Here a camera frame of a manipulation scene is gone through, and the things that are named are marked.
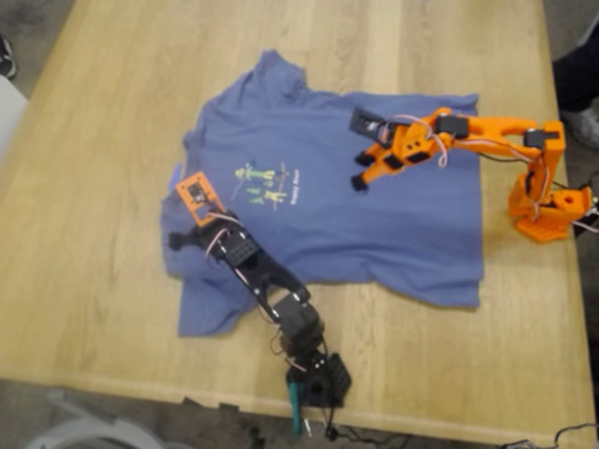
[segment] t-shirt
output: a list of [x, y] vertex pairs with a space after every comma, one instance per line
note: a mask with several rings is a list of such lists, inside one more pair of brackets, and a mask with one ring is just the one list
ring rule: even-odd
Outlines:
[[[450, 151], [356, 192], [354, 157], [372, 142], [349, 130], [355, 107], [383, 117], [440, 107], [475, 114], [466, 96], [334, 94], [306, 86], [276, 51], [203, 107], [183, 139], [184, 176], [202, 170], [228, 210], [302, 282], [377, 281], [443, 306], [477, 306], [483, 275], [478, 158]], [[171, 192], [162, 203], [164, 259], [183, 279], [182, 336], [229, 330], [256, 305], [234, 274], [198, 247], [168, 248], [194, 221]]]

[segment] floor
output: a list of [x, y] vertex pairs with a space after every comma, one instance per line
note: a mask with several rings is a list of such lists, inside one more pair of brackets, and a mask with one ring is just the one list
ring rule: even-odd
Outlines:
[[[576, 45], [579, 37], [598, 12], [594, 0], [578, 0], [573, 8], [569, 0], [545, 0], [548, 30], [554, 57]], [[51, 50], [70, 9], [72, 0], [1, 0], [0, 32], [13, 41], [20, 73], [17, 87], [27, 96], [35, 89], [37, 77]], [[572, 184], [584, 182], [599, 168], [599, 153], [592, 152], [569, 139], [567, 167]], [[599, 239], [584, 235], [577, 241], [579, 264], [587, 310], [587, 326], [592, 346], [599, 347]], [[39, 432], [65, 419], [65, 414], [46, 400], [48, 388], [30, 384], [0, 381], [0, 449], [15, 449], [24, 445]], [[343, 448], [350, 443], [327, 442], [322, 438], [323, 426], [313, 423], [312, 438], [301, 442], [291, 436], [288, 419], [270, 418], [247, 413], [220, 412], [196, 405], [172, 405], [151, 401], [114, 398], [78, 393], [80, 398], [104, 408], [110, 413], [126, 416], [151, 428], [165, 441], [184, 442], [192, 447], [210, 449], [243, 448]], [[251, 433], [259, 429], [264, 445], [253, 444]], [[384, 439], [389, 434], [359, 430], [364, 437]], [[400, 447], [400, 436], [392, 445]], [[372, 447], [351, 444], [351, 447]], [[414, 437], [408, 449], [475, 449], [481, 444], [450, 442]]]

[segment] person's foot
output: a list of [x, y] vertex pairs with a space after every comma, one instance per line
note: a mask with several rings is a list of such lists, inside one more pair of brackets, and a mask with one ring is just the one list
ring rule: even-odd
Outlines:
[[12, 57], [8, 39], [0, 35], [0, 75], [12, 80], [17, 74], [17, 65]]
[[560, 117], [576, 140], [599, 152], [599, 116], [592, 108], [582, 112], [563, 110]]

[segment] robotic arm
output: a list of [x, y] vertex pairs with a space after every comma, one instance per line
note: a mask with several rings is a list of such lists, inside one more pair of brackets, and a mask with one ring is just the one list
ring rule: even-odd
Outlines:
[[[350, 129], [376, 141], [356, 161], [368, 167], [352, 178], [354, 189], [366, 190], [383, 175], [393, 175], [432, 158], [440, 152], [440, 165], [447, 151], [514, 157], [527, 164], [508, 201], [516, 229], [540, 242], [565, 239], [568, 227], [593, 208], [591, 188], [551, 190], [555, 170], [565, 149], [563, 125], [559, 121], [537, 122], [508, 117], [454, 115], [439, 108], [428, 117], [398, 115], [386, 121], [356, 109]], [[521, 144], [506, 136], [522, 137]]]
[[[308, 289], [256, 242], [235, 214], [225, 210], [202, 172], [179, 182], [176, 191], [196, 226], [187, 234], [170, 234], [168, 246], [180, 251], [195, 245], [207, 256], [224, 261], [279, 327], [281, 348], [287, 357], [295, 359], [287, 359], [291, 365], [287, 381], [301, 385], [294, 389], [301, 395], [294, 393], [291, 398], [294, 413], [299, 413], [296, 409], [301, 403], [315, 407], [343, 405], [351, 378], [340, 356], [328, 354], [325, 327], [309, 302]], [[273, 288], [283, 288], [287, 294], [271, 306], [268, 294]], [[321, 345], [324, 353], [318, 350]]]

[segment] table surface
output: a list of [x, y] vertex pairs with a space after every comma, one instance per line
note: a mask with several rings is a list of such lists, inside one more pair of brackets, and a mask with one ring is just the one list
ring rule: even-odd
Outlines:
[[[268, 48], [315, 89], [478, 92], [481, 114], [556, 117], [539, 0], [78, 2], [0, 166], [1, 377], [289, 415], [256, 311], [177, 337], [158, 244], [184, 132]], [[339, 423], [548, 445], [593, 420], [575, 247], [513, 230], [517, 166], [482, 161], [477, 310], [311, 286], [354, 379]]]

